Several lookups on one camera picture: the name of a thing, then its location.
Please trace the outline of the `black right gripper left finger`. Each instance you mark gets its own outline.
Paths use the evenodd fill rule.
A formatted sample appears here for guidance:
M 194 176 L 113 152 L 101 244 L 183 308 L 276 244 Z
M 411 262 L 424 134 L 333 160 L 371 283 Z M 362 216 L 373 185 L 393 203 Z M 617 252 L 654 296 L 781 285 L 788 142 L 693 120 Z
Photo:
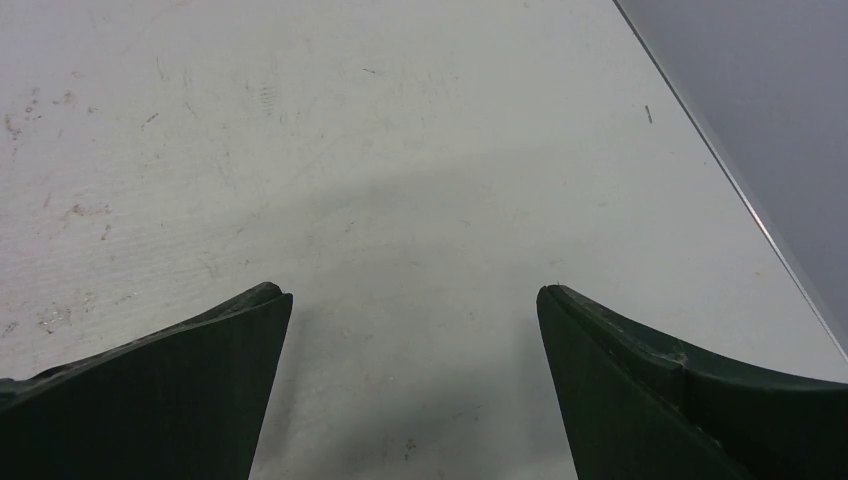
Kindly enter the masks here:
M 193 318 L 1 382 L 5 479 L 245 479 L 293 307 L 264 282 Z

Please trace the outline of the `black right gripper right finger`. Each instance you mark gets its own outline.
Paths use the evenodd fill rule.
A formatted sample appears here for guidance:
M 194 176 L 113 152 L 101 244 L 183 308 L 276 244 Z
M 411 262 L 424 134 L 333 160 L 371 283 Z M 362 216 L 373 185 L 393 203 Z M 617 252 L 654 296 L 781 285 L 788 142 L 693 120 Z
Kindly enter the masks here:
M 700 348 L 563 286 L 537 316 L 582 479 L 843 479 L 847 387 Z

